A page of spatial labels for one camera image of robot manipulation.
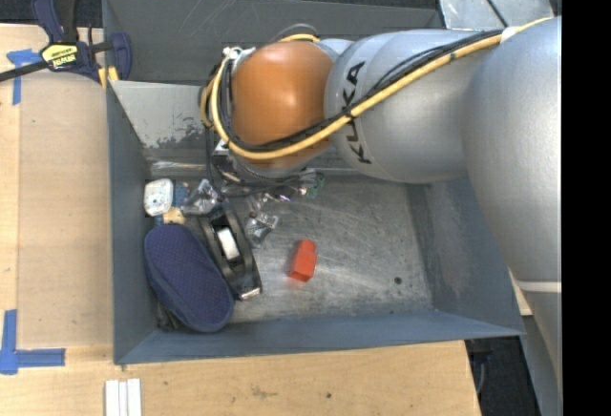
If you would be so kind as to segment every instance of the clamp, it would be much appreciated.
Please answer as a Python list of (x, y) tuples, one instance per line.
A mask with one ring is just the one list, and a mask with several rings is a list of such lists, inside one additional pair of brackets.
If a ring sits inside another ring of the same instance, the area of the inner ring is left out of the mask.
[(89, 30), (89, 44), (79, 41), (76, 28), (78, 0), (32, 0), (32, 12), (38, 26), (49, 36), (49, 44), (39, 54), (41, 61), (0, 73), (0, 82), (21, 75), (48, 69), (84, 75), (103, 85), (101, 66), (95, 61), (99, 52), (114, 52), (116, 76), (125, 80), (132, 69), (132, 50), (127, 33), (118, 31), (108, 41), (93, 44)]

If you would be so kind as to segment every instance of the wooden table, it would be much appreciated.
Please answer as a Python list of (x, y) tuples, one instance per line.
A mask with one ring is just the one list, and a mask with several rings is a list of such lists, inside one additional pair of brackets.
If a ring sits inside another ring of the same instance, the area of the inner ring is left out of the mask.
[[(24, 45), (37, 50), (44, 45), (44, 39), (44, 32), (37, 27), (0, 25), (0, 71), (11, 68), (5, 59), (6, 52), (22, 50)], [(481, 414), (467, 352), (461, 341), (342, 352), (114, 365), (109, 330), (105, 328), (105, 320), (110, 319), (110, 312), (106, 312), (110, 305), (106, 297), (110, 291), (110, 270), (94, 270), (97, 282), (94, 292), (102, 293), (99, 299), (87, 290), (93, 287), (82, 281), (83, 276), (91, 275), (83, 262), (100, 262), (99, 255), (89, 256), (88, 245), (84, 245), (76, 259), (78, 267), (70, 270), (69, 262), (62, 262), (62, 258), (57, 257), (59, 254), (53, 244), (46, 243), (48, 248), (42, 253), (36, 253), (36, 244), (30, 244), (31, 241), (24, 244), (25, 238), (40, 239), (45, 231), (45, 228), (38, 232), (24, 230), (24, 223), (31, 218), (30, 211), (40, 214), (36, 207), (51, 207), (43, 200), (42, 204), (28, 203), (26, 210), (20, 209), (24, 201), (29, 200), (24, 194), (38, 190), (26, 187), (24, 180), (42, 180), (43, 183), (37, 183), (36, 187), (44, 191), (44, 180), (61, 174), (62, 165), (55, 163), (50, 169), (49, 160), (43, 159), (44, 154), (53, 156), (53, 150), (45, 143), (47, 130), (31, 134), (32, 129), (26, 127), (41, 123), (25, 122), (24, 116), (32, 115), (24, 113), (22, 106), (29, 105), (29, 96), (45, 89), (56, 88), (64, 95), (68, 87), (80, 85), (83, 93), (104, 92), (101, 88), (93, 88), (84, 77), (70, 75), (66, 78), (48, 71), (24, 77), (24, 102), (16, 106), (12, 105), (12, 82), (0, 84), (0, 314), (4, 315), (3, 310), (17, 308), (18, 319), (23, 315), (18, 347), (23, 347), (19, 343), (31, 348), (57, 340), (59, 346), (66, 348), (65, 366), (22, 368), (14, 376), (0, 375), (1, 415), (104, 414), (104, 383), (111, 379), (132, 378), (141, 380), (145, 416)], [(49, 108), (41, 108), (43, 121), (44, 113), (51, 113), (53, 107), (62, 105), (62, 100), (53, 91), (49, 91), (49, 97), (53, 102), (49, 102)], [(77, 112), (87, 113), (88, 108), (81, 107)], [(90, 120), (83, 120), (82, 116), (75, 118), (80, 119), (81, 127), (90, 125)], [(91, 125), (100, 126), (95, 120)], [(30, 158), (33, 163), (24, 162), (29, 156), (24, 147), (32, 149), (32, 143), (23, 141), (24, 135), (36, 136), (40, 141), (36, 142), (40, 154)], [(83, 158), (89, 152), (78, 149), (76, 144), (99, 144), (99, 140), (96, 141), (95, 136), (83, 139), (78, 133), (71, 139), (74, 160), (64, 160), (63, 166), (71, 167), (73, 172), (75, 166), (86, 165), (91, 172), (92, 164)], [(96, 166), (99, 171), (106, 164), (102, 160)], [(102, 183), (94, 186), (106, 187), (104, 176), (101, 177)], [(68, 214), (65, 208), (70, 200), (78, 205), (78, 198), (70, 197), (71, 190), (68, 187), (58, 190), (57, 183), (53, 184), (49, 194), (56, 207), (42, 210), (48, 214), (51, 224), (55, 218)], [(91, 191), (83, 187), (81, 192), (90, 194)], [(48, 234), (65, 241), (65, 251), (74, 255), (70, 253), (71, 244), (78, 239), (70, 238), (74, 233), (70, 227), (64, 229)], [(110, 264), (107, 258), (103, 262)], [(63, 271), (63, 277), (55, 274), (58, 265), (69, 269)], [(62, 300), (62, 309), (56, 309), (57, 299)], [(92, 310), (99, 311), (97, 317), (92, 316)], [(45, 322), (46, 316), (53, 322)]]

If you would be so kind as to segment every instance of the wooden board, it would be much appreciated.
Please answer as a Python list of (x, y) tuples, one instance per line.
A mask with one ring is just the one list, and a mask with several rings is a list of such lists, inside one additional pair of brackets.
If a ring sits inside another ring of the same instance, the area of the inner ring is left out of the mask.
[(110, 346), (0, 379), (0, 415), (104, 414), (104, 383), (140, 378), (144, 416), (480, 415), (462, 342), (170, 364), (112, 365)]
[[(0, 54), (26, 48), (37, 51), (45, 38), (37, 26), (2, 26)], [(96, 30), (94, 40), (100, 38), (101, 30)], [(2, 89), (11, 94), (12, 81)], [(11, 209), (12, 220), (19, 221), (20, 348), (111, 341), (103, 92), (83, 76), (44, 70), (22, 77), (18, 106), (7, 103), (21, 114), (18, 215), (15, 204)], [(17, 146), (15, 137), (12, 146)], [(15, 172), (10, 170), (14, 180)], [(9, 256), (3, 270), (13, 269)], [(14, 292), (14, 284), (8, 286)], [(14, 308), (14, 294), (11, 302), (3, 304), (0, 307)]]

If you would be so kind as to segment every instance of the white object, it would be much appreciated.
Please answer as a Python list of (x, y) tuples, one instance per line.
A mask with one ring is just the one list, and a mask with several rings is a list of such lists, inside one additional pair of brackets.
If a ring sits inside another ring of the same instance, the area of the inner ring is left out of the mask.
[(149, 216), (160, 216), (172, 208), (174, 183), (169, 178), (153, 180), (144, 186), (144, 210)]
[(217, 233), (221, 242), (222, 252), (228, 260), (236, 259), (240, 256), (238, 245), (236, 244), (233, 234), (229, 228), (222, 228)]
[(140, 379), (106, 381), (104, 411), (106, 416), (142, 416)]

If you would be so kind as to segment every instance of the blue tape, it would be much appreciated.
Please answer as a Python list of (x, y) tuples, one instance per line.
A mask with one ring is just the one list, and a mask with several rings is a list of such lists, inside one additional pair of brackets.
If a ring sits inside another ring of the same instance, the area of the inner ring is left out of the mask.
[[(30, 65), (31, 63), (37, 63), (42, 58), (37, 52), (33, 52), (32, 49), (19, 50), (17, 52), (8, 52), (7, 58), (15, 67), (21, 67), (22, 65)], [(16, 106), (21, 102), (21, 77), (15, 77), (14, 83), (12, 84), (12, 105)]]
[(65, 348), (45, 350), (17, 350), (17, 310), (4, 313), (0, 374), (15, 375), (19, 368), (65, 365)]

